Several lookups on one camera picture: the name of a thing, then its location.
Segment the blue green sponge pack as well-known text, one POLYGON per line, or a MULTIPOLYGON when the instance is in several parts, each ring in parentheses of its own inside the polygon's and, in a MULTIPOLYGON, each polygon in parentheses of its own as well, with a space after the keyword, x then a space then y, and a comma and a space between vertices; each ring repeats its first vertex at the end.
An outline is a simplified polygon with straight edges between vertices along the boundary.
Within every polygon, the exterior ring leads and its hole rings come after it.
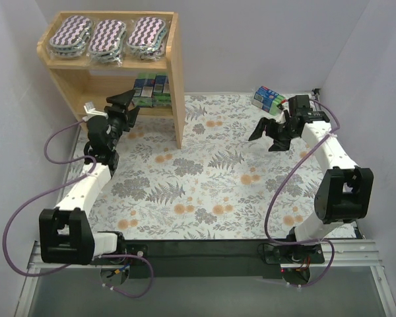
POLYGON ((170 86, 168 76, 165 73, 157 73, 152 91, 153 106, 171 106, 170 86))
POLYGON ((155 73, 139 73, 135 79, 133 89, 135 90, 132 103, 140 108, 153 108, 154 99, 152 97, 155 73))
POLYGON ((254 93, 251 103, 269 113, 272 116, 277 116, 284 110, 284 103, 286 98, 264 86, 260 86, 254 93))

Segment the pink wavy sponge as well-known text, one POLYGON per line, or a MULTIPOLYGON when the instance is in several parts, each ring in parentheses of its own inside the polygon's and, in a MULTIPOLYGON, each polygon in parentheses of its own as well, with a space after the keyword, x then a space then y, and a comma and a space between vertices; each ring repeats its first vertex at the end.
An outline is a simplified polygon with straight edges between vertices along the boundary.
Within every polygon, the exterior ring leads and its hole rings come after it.
POLYGON ((121 66, 127 25, 122 20, 100 20, 86 50, 89 64, 121 66))
POLYGON ((69 16, 49 39, 49 55, 59 59, 80 57, 85 52, 93 26, 94 21, 86 16, 69 16))
POLYGON ((126 52, 142 60, 157 60, 164 55, 167 23, 158 17, 141 17, 126 39, 126 52))

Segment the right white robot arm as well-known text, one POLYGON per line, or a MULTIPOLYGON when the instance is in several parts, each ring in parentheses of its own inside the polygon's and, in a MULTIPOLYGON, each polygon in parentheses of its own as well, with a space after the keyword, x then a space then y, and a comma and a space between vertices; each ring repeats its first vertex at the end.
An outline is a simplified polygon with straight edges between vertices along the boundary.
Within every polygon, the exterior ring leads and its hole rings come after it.
POLYGON ((311 256, 322 255, 321 243, 328 234, 343 224, 363 219, 368 212, 374 173, 359 166, 343 149, 336 136, 341 127, 336 115, 326 106, 314 110, 310 106, 312 102, 307 95, 289 98, 283 121, 261 118, 249 137, 250 141, 263 135, 270 137, 271 152, 289 150, 295 138, 301 138, 311 148, 282 181, 275 197, 311 156, 316 158, 323 173, 311 215, 292 228, 284 240, 269 237, 263 244, 263 255, 269 263, 287 260, 308 263, 311 256))

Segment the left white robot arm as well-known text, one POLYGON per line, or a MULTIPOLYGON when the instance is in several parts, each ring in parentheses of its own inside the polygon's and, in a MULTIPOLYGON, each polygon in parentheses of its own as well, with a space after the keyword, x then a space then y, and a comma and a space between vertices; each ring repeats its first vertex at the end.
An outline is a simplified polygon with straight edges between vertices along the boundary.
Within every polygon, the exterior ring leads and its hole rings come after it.
POLYGON ((88 129, 80 180, 53 208, 39 216, 42 260, 54 264, 87 265, 95 257, 120 252, 122 233, 93 232, 88 216, 119 162, 116 151, 121 136, 134 127, 138 108, 130 107, 135 90, 109 96, 103 111, 85 104, 88 129))

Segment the wooden two-tier shelf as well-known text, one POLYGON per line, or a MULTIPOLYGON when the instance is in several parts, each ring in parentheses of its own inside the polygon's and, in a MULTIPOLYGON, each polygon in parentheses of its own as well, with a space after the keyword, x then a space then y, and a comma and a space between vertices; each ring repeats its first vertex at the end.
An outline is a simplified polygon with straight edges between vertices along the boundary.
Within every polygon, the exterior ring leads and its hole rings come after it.
POLYGON ((60 11, 53 18, 37 44, 37 54, 61 96, 76 119, 84 116, 84 104, 92 101, 99 109, 106 98, 133 87, 138 73, 165 73, 168 76, 171 105, 140 110, 141 116, 172 118, 176 143, 182 146, 185 125, 185 95, 183 83, 182 43, 180 17, 164 11, 60 11), (144 16, 163 18, 170 23, 166 53, 158 61, 141 61, 125 56, 121 66, 91 63, 87 56, 78 59, 52 59, 48 55, 48 42, 66 18, 83 15, 96 20, 134 20, 144 16))

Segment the floral patterned table mat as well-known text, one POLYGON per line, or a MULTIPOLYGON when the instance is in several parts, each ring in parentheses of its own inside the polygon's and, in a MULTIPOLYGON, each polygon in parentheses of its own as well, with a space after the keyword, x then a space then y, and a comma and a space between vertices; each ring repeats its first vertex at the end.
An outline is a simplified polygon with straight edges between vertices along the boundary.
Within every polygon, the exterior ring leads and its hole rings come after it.
POLYGON ((245 94, 185 99, 182 146, 174 122, 140 117, 118 145, 119 163, 88 216, 94 232, 133 239, 284 238, 308 218, 323 178, 310 149, 295 139, 287 152, 271 140, 248 141, 264 112, 245 94))

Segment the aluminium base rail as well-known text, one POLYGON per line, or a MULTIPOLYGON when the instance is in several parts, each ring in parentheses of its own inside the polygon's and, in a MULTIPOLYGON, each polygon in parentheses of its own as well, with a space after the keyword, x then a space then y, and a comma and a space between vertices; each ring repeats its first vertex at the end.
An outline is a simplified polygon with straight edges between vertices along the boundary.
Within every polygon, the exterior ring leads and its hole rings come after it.
MULTIPOLYGON (((372 239, 333 239, 335 249, 333 267, 372 267, 382 266, 376 242, 372 239)), ((32 253, 28 261, 28 268, 54 269, 62 264, 52 264, 42 261, 40 245, 34 243, 32 253)))

